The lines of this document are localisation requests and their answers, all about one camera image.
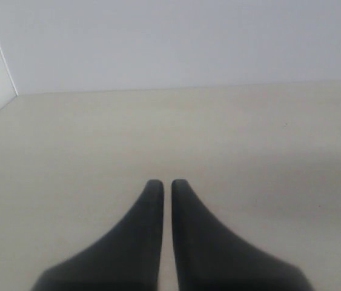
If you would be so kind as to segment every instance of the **beige surface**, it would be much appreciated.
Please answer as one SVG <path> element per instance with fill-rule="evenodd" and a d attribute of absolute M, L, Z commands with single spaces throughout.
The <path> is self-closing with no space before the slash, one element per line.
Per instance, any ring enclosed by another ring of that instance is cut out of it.
<path fill-rule="evenodd" d="M 177 290 L 170 181 L 341 291 L 341 82 L 22 96 L 0 112 L 0 290 L 91 244 L 165 182 L 160 290 Z"/>

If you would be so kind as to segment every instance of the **black plastic tip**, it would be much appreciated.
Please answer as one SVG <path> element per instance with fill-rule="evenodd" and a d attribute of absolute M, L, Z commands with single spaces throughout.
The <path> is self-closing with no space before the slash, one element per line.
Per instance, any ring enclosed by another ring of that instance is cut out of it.
<path fill-rule="evenodd" d="M 46 270 L 33 291 L 155 291 L 164 186 L 149 180 L 123 219 L 92 246 Z"/>
<path fill-rule="evenodd" d="M 302 272 L 226 228 L 188 181 L 171 185 L 173 246 L 180 291 L 311 291 Z"/>

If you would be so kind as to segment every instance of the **beige floor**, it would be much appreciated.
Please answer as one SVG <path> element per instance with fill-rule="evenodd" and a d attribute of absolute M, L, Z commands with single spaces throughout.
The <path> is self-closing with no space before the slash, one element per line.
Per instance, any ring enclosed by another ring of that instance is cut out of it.
<path fill-rule="evenodd" d="M 0 290 L 91 244 L 165 182 L 160 290 L 177 290 L 170 182 L 341 291 L 341 82 L 21 96 L 0 112 Z"/>

